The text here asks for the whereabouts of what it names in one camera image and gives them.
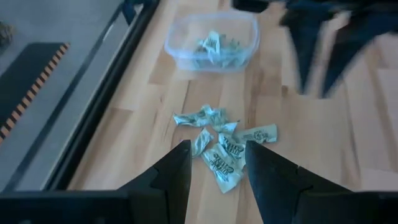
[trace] plastic container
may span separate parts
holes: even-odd
[[[198,52],[198,41],[204,40],[211,31],[225,34],[227,39],[239,41],[239,51],[220,54],[217,62],[239,58],[237,65],[221,66],[210,59],[208,52]],[[170,54],[177,66],[184,70],[209,72],[238,72],[244,70],[259,46],[259,31],[256,18],[245,12],[219,12],[214,14],[194,14],[174,23],[167,35],[165,51]]]

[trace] light wood tabletop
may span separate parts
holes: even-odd
[[[69,189],[116,189],[200,128],[176,127],[173,113],[225,107],[237,130],[275,123],[265,144],[298,165],[351,190],[398,190],[398,40],[369,45],[326,100],[317,86],[342,14],[322,32],[310,94],[295,91],[296,65],[284,13],[273,3],[256,15],[261,41],[241,73],[179,70],[164,50],[170,25],[191,13],[230,10],[229,0],[162,0],[136,50]],[[247,176],[222,194],[202,158],[193,160],[186,223],[262,223]]]

